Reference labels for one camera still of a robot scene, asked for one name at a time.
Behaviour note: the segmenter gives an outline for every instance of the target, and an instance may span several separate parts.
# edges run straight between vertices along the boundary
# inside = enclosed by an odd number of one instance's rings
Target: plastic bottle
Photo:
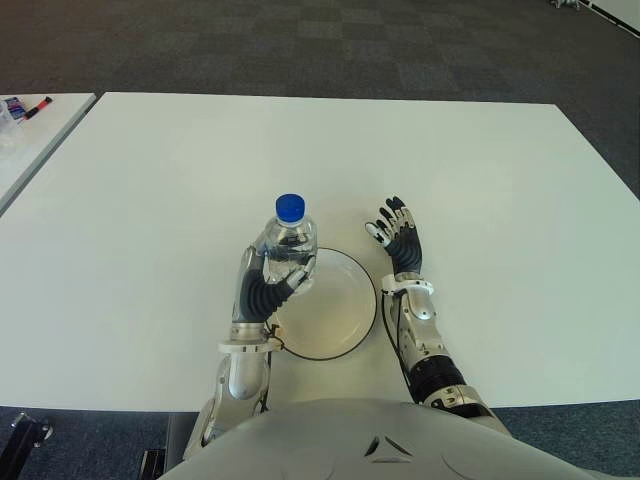
[[[276,216],[265,227],[268,283],[286,278],[296,267],[305,265],[309,256],[318,253],[316,224],[304,214],[304,207],[304,199],[292,193],[276,200]],[[311,282],[310,275],[296,293],[307,291]]]

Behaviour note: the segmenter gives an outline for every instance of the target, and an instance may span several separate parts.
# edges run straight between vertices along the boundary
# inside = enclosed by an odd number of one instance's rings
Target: floor
[[[554,103],[640,197],[640,41],[546,0],[21,0],[0,92]],[[16,409],[0,408],[0,446]],[[24,479],[133,479],[167,416],[49,412]],[[640,475],[640,402],[502,409],[516,438]]]

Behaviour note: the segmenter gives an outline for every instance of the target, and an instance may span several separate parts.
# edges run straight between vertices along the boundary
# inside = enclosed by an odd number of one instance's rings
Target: plate
[[[309,360],[349,353],[367,336],[377,299],[366,270],[349,255],[318,249],[313,284],[295,294],[271,317],[285,350]]]

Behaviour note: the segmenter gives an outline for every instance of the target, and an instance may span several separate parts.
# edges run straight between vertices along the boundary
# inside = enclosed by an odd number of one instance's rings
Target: black cable
[[[409,390],[409,392],[411,392],[411,387],[409,386],[409,380],[407,378],[407,373],[405,371],[404,368],[404,362],[402,361],[402,356],[400,355],[400,350],[398,349],[399,347],[399,341],[400,341],[400,306],[398,306],[398,322],[396,325],[396,342],[394,343],[393,341],[393,337],[391,336],[391,331],[389,330],[389,326],[387,325],[387,315],[386,315],[386,308],[384,305],[384,297],[385,294],[382,294],[382,302],[381,302],[381,307],[382,307],[382,323],[384,324],[384,329],[387,332],[387,337],[389,337],[389,342],[391,342],[391,348],[393,348],[394,353],[396,354],[396,357],[398,358],[398,364],[400,365],[400,372],[402,372],[402,378],[404,379],[404,383],[407,385],[407,390]]]
[[[264,321],[264,325],[267,329],[267,338],[275,338],[282,344],[282,348],[284,348],[284,341],[276,335],[276,327],[275,325],[269,325],[267,321]],[[271,372],[271,352],[267,353],[267,365],[269,365],[269,372]],[[260,413],[268,412],[269,407],[267,406],[267,397],[269,396],[269,388],[264,392],[264,396],[260,400]]]
[[[269,365],[269,372],[271,372],[271,352],[267,353],[267,365]],[[267,407],[267,397],[269,396],[269,388],[264,392],[264,397],[260,400],[262,407],[260,407],[260,413],[268,412],[269,407]]]

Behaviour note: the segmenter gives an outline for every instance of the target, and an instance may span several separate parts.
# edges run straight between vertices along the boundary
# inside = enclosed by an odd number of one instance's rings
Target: pen
[[[41,101],[37,106],[33,107],[31,110],[25,113],[24,118],[28,120],[29,118],[33,117],[36,113],[38,113],[40,110],[42,110],[44,107],[49,105],[51,102],[53,102],[53,99],[51,97],[45,97],[45,99]]]

